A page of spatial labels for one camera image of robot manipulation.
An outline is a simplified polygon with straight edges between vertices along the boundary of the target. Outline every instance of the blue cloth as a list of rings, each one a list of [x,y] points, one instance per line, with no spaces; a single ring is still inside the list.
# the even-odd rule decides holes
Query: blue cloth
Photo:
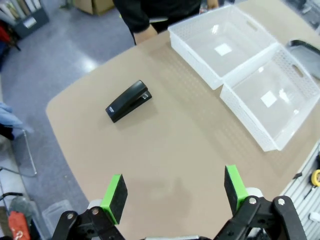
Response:
[[[22,128],[23,123],[13,113],[12,107],[0,102],[0,124],[12,126],[13,128]]]

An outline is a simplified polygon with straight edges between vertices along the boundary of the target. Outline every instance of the screw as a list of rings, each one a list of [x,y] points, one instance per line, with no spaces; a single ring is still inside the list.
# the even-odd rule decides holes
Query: screw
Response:
[[[67,216],[68,219],[72,219],[73,217],[74,217],[73,213],[69,213],[68,216]]]
[[[282,206],[283,206],[283,205],[285,205],[285,203],[286,203],[285,200],[283,200],[282,198],[279,198],[279,199],[278,199],[278,204],[279,204],[279,205],[282,205]]]
[[[92,209],[92,214],[93,214],[93,215],[97,215],[98,212],[99,212],[99,209],[98,209],[98,208]]]
[[[257,200],[256,200],[254,197],[250,197],[249,203],[250,203],[250,204],[256,204],[256,203],[257,203]]]

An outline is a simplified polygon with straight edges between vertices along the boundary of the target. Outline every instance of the table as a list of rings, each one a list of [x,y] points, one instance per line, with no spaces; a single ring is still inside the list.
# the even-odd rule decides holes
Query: table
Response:
[[[300,38],[320,47],[319,36],[280,1],[239,6],[281,43]],[[137,80],[153,98],[112,123],[105,108]],[[316,106],[283,151],[263,152],[220,91],[172,50],[164,32],[76,81],[50,101],[46,113],[89,201],[103,197],[113,174],[123,174],[128,199],[119,229],[125,238],[214,237],[231,217],[225,165],[236,164],[244,184],[271,200],[320,136]]]

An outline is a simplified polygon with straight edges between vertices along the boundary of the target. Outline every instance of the transparent bin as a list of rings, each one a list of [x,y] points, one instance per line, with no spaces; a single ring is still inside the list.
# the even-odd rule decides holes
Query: transparent bin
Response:
[[[63,214],[65,211],[73,211],[73,208],[68,200],[56,202],[42,212],[43,220],[51,236],[55,232],[61,214]]]
[[[304,67],[280,44],[223,85],[220,97],[264,151],[281,151],[320,98]]]
[[[168,28],[172,48],[212,88],[250,68],[277,41],[257,21],[230,5]]]

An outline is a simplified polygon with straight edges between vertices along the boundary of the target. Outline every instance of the blue-gray floor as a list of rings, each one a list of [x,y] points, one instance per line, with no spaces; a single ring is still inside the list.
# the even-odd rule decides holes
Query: blue-gray floor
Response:
[[[23,178],[30,197],[41,211],[68,199],[74,210],[82,212],[88,201],[64,159],[45,109],[67,86],[134,43],[116,9],[98,17],[59,9],[62,0],[43,2],[50,23],[20,41],[21,52],[11,50],[1,72],[3,99],[33,129],[29,143],[38,175]],[[31,173],[22,138],[13,142],[13,150],[20,170]]]

